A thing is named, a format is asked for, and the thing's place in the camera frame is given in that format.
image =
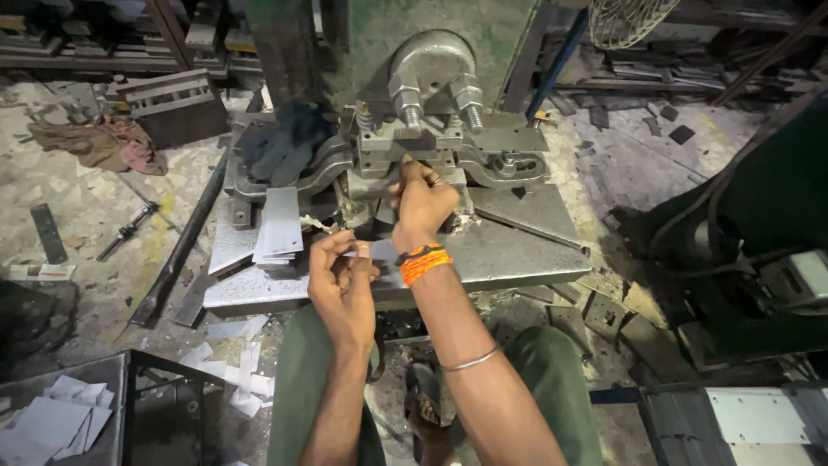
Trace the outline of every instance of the rusty metal frame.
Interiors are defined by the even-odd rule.
[[[164,37],[164,42],[170,49],[172,57],[180,67],[179,71],[192,70],[194,53],[184,44],[185,34],[170,7],[170,2],[168,0],[144,0],[144,3],[158,31]]]
[[[777,42],[777,44],[771,48],[771,50],[767,51],[762,58],[753,63],[747,70],[743,71],[738,78],[728,84],[727,89],[725,89],[724,92],[713,100],[712,105],[719,106],[733,99],[739,92],[741,92],[745,85],[748,84],[748,81],[756,77],[756,75],[761,73],[762,70],[768,66],[781,60],[784,57],[785,51],[796,44],[804,36],[807,36],[808,31],[813,26],[818,25],[822,21],[822,18],[826,15],[828,15],[828,2],[822,2],[820,6],[814,8],[814,11],[799,23],[796,29],[785,36],[784,39]]]

